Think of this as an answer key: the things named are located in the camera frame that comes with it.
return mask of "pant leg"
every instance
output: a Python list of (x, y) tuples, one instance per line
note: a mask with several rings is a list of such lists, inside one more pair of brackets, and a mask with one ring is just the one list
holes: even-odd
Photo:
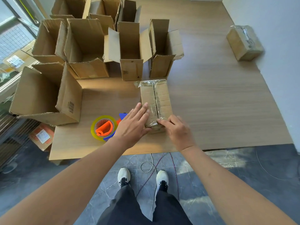
[(152, 221), (143, 215), (133, 189), (126, 185), (117, 192), (97, 222), (97, 225), (106, 224), (148, 225), (152, 224)]
[(156, 195), (156, 207), (153, 212), (153, 222), (164, 224), (192, 225), (178, 200), (167, 192), (159, 190)]

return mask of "right hand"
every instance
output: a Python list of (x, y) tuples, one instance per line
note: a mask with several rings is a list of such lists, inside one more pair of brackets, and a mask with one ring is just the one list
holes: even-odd
[(168, 120), (157, 119), (166, 127), (167, 133), (178, 151), (196, 146), (189, 126), (180, 116), (171, 115)]

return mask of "sneaker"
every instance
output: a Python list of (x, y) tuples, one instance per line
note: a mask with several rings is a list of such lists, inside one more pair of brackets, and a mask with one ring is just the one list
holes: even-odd
[(168, 190), (168, 183), (169, 183), (169, 177), (165, 170), (160, 170), (156, 175), (156, 194), (155, 194), (155, 200), (156, 195), (159, 190), (167, 192)]
[(123, 186), (130, 185), (130, 172), (126, 167), (122, 167), (118, 173), (118, 182), (120, 189)]

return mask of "table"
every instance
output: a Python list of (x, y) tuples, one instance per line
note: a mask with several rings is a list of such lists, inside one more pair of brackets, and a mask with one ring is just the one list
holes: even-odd
[[(168, 77), (173, 113), (190, 125), (201, 149), (292, 143), (280, 111), (254, 62), (237, 62), (226, 40), (233, 24), (221, 2), (137, 0), (140, 31), (151, 18), (169, 18), (179, 29), (185, 56)], [(111, 78), (80, 80), (84, 88), (80, 122), (57, 126), (50, 160), (81, 158), (102, 143), (90, 133), (101, 115), (118, 119), (140, 101), (133, 82), (122, 81), (119, 64)], [(144, 64), (143, 79), (149, 75)], [(165, 133), (144, 136), (124, 154), (174, 151)]]

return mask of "finger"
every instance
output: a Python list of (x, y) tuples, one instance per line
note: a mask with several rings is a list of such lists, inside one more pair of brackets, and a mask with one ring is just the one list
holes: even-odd
[(183, 124), (188, 125), (180, 116), (177, 116), (178, 120), (181, 121)]
[(174, 125), (169, 122), (169, 121), (166, 121), (166, 120), (161, 120), (161, 119), (156, 119), (156, 121), (159, 123), (159, 124), (162, 124), (164, 127), (170, 129), (170, 128), (173, 128)]
[(142, 108), (138, 111), (138, 113), (135, 115), (135, 119), (136, 120), (140, 120), (141, 117), (144, 115), (144, 113), (146, 112), (146, 110), (148, 109), (148, 103), (146, 102)]
[(149, 114), (150, 114), (150, 110), (147, 110), (147, 111), (143, 114), (143, 116), (141, 117), (141, 119), (139, 120), (139, 122), (140, 122), (142, 125), (145, 125), (146, 121), (148, 120)]
[(139, 112), (140, 107), (141, 107), (141, 103), (138, 102), (137, 105), (135, 106), (135, 108), (133, 109), (132, 113), (130, 114), (130, 116), (128, 118), (132, 119)]
[(131, 111), (129, 111), (129, 113), (123, 118), (123, 120), (126, 120), (132, 113), (133, 109)]
[(170, 120), (172, 123), (174, 123), (175, 125), (179, 125), (181, 124), (181, 121), (175, 116), (175, 115), (171, 115), (168, 120)]
[(148, 132), (151, 131), (151, 128), (145, 128), (142, 130), (142, 136), (145, 136)]

